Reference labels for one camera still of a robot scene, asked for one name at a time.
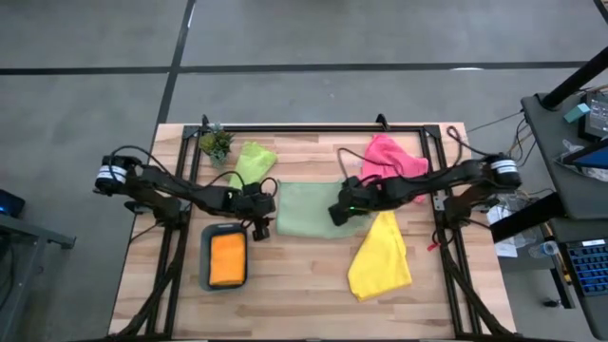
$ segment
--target wooden table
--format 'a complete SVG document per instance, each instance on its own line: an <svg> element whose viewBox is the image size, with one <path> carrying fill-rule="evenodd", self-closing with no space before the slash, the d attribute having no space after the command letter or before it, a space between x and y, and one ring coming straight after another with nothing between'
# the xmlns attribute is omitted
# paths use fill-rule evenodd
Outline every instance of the wooden table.
<svg viewBox="0 0 608 342"><path fill-rule="evenodd" d="M442 128L442 136L447 137L449 123L438 124ZM465 136L464 125L454 125ZM182 124L162 124L155 137L152 153L170 171L176 167L182 128ZM416 134L389 135L410 155L422 156ZM338 181L343 176L336 162L336 149L348 147L363 154L371 136L371 133L238 133L227 169L234 168L242 144L254 141L278 155L269 176L281 181ZM447 163L452 164L456 158L457 143L450 138L444 138L444 141ZM463 159L468 158L470 153L465 150ZM346 154L344 160L350 174L359 171L361 161ZM185 178L189 176L189 169L190 165L186 164ZM207 183L218 173L205 156L199 168L198 183ZM272 185L267 183L266 190L270 192ZM455 192L458 194L462 190L455 189ZM365 233L341 239L287 237L278 235L274 224L271 225L270 238L261 242L250 239L249 278L245 286L231 292L205 292L198 284L200 233L209 224L234 220L210 217L196 209L190 223L173 337L452 337L440 254L438 249L427 251L431 243L430 235L435 229L430 197L426 198L424 204L402 206L396 210L396 215L408 248L408 265L413 283L359 303L349 290L346 274ZM475 219L485 220L482 215ZM151 216L138 217L133 234L153 223ZM475 290L502 324L515 331L490 232L472 225L463 229L463 235ZM161 240L162 228L158 228L139 237L129 247L110 324L111 333L123 328L148 297ZM465 300L460 292L459 302L463 320L467 321ZM166 300L161 304L159 319L162 322L165 304Z"/></svg>

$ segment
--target sponge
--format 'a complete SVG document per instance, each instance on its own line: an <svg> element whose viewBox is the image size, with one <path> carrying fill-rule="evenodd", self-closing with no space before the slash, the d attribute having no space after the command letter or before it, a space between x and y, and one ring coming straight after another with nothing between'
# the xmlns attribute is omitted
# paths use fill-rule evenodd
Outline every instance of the sponge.
<svg viewBox="0 0 608 342"><path fill-rule="evenodd" d="M211 238L210 285L240 285L245 281L245 243L242 233Z"/></svg>
<svg viewBox="0 0 608 342"><path fill-rule="evenodd" d="M581 116L589 113L591 108L587 104L579 104L576 107L572 108L563 118L569 123L573 123L578 120Z"/></svg>

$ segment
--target keyboard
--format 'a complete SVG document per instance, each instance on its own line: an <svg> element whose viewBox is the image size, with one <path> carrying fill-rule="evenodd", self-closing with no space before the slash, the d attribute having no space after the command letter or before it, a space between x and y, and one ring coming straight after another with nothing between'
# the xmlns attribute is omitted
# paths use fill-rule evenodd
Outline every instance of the keyboard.
<svg viewBox="0 0 608 342"><path fill-rule="evenodd" d="M573 280L583 296L608 295L608 244L603 239L566 243L575 271Z"/></svg>

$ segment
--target monitor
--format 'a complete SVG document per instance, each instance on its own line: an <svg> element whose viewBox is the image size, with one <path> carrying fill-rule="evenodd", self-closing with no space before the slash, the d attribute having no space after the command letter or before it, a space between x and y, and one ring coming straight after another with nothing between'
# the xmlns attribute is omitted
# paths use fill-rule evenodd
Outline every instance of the monitor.
<svg viewBox="0 0 608 342"><path fill-rule="evenodd" d="M591 144L561 160L564 164L608 169L608 139Z"/></svg>

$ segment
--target yellow towel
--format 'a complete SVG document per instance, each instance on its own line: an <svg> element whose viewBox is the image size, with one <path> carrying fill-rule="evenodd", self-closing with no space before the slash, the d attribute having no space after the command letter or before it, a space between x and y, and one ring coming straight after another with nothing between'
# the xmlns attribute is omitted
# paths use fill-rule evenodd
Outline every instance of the yellow towel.
<svg viewBox="0 0 608 342"><path fill-rule="evenodd" d="M394 212L382 212L349 269L351 292L359 301L411 284L406 244Z"/></svg>

